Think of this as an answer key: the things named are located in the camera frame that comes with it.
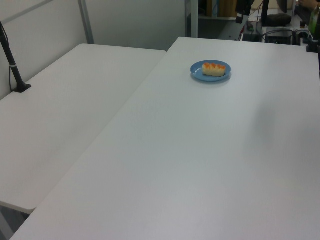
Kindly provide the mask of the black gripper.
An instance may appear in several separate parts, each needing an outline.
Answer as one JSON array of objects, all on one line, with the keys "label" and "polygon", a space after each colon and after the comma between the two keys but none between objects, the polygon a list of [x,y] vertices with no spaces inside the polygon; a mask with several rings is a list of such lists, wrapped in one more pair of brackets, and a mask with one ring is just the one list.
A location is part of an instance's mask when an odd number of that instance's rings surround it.
[{"label": "black gripper", "polygon": [[249,15],[252,8],[251,0],[237,0],[235,11],[237,12],[235,22],[237,24],[242,24],[244,15]]}]

